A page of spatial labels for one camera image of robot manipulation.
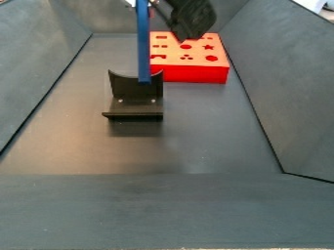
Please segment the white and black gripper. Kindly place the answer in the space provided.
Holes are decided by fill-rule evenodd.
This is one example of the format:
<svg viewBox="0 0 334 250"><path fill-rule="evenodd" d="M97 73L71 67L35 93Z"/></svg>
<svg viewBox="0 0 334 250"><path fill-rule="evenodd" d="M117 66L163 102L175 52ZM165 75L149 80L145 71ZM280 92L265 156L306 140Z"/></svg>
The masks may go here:
<svg viewBox="0 0 334 250"><path fill-rule="evenodd" d="M198 40L217 21L217 14L210 0L166 1L173 7L167 26L178 41Z"/></svg>

